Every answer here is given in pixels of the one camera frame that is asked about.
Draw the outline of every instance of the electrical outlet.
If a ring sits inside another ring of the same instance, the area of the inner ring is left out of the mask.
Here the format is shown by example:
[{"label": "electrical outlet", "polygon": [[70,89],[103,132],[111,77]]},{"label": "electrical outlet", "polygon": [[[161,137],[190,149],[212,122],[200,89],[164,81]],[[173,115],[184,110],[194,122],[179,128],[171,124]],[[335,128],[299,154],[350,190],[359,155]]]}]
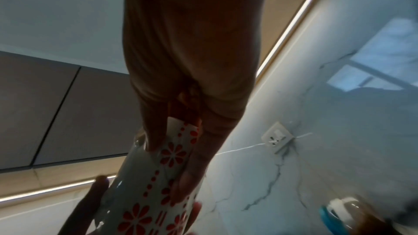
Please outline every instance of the electrical outlet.
[{"label": "electrical outlet", "polygon": [[283,148],[289,141],[295,138],[282,124],[279,122],[274,125],[261,137],[266,146],[275,150]]}]

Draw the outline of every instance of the human hand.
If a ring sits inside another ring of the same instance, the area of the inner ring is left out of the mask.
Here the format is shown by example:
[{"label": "human hand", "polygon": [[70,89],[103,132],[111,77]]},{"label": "human hand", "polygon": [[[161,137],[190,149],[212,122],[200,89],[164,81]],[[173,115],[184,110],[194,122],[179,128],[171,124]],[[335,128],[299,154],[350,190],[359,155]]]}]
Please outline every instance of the human hand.
[{"label": "human hand", "polygon": [[262,6],[263,0],[125,0],[125,61],[147,149],[163,142],[168,116],[201,119],[199,140],[172,187],[174,202],[197,186],[245,111]]},{"label": "human hand", "polygon": [[[58,235],[85,235],[100,206],[100,200],[108,187],[109,180],[105,176],[98,176],[91,186],[90,191],[78,203],[77,207],[75,207],[74,211],[68,217]],[[193,204],[193,209],[190,212],[185,232],[187,232],[190,226],[195,222],[201,208],[202,204],[198,202]]]}]

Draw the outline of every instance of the red stripe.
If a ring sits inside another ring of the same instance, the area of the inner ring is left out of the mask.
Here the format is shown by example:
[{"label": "red stripe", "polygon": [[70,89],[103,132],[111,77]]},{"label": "red stripe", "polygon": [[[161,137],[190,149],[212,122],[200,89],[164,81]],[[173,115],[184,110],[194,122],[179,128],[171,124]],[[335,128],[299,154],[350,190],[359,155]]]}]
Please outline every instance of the red stripe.
[{"label": "red stripe", "polygon": [[164,212],[164,215],[163,215],[163,217],[162,217],[162,219],[161,219],[161,222],[160,222],[160,225],[159,225],[160,227],[161,227],[162,223],[164,222],[165,215],[167,215],[167,211],[166,211],[166,212]]},{"label": "red stripe", "polygon": [[155,223],[156,223],[156,224],[158,223],[158,220],[160,219],[161,214],[162,214],[162,211],[160,211],[160,214],[158,214],[158,218],[157,218],[157,220],[155,221]]}]

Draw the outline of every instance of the kitchen cabinet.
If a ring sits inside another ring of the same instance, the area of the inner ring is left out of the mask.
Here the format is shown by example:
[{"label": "kitchen cabinet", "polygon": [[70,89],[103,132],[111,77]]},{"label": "kitchen cabinet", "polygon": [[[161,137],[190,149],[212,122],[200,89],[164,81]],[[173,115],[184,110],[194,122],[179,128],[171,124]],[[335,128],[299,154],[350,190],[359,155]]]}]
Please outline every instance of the kitchen cabinet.
[{"label": "kitchen cabinet", "polygon": [[0,52],[0,169],[31,165],[78,69]]},{"label": "kitchen cabinet", "polygon": [[129,76],[82,67],[34,164],[125,154],[141,126]]}]

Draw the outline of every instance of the power socket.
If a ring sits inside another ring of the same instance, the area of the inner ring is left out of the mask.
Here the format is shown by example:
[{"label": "power socket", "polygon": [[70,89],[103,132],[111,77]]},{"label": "power socket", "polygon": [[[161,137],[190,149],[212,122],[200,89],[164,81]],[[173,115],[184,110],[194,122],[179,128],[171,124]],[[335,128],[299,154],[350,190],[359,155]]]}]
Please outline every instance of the power socket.
[{"label": "power socket", "polygon": [[283,148],[289,141],[295,138],[282,124],[279,122],[274,123],[271,128],[264,133],[261,137],[261,141],[275,150]]}]

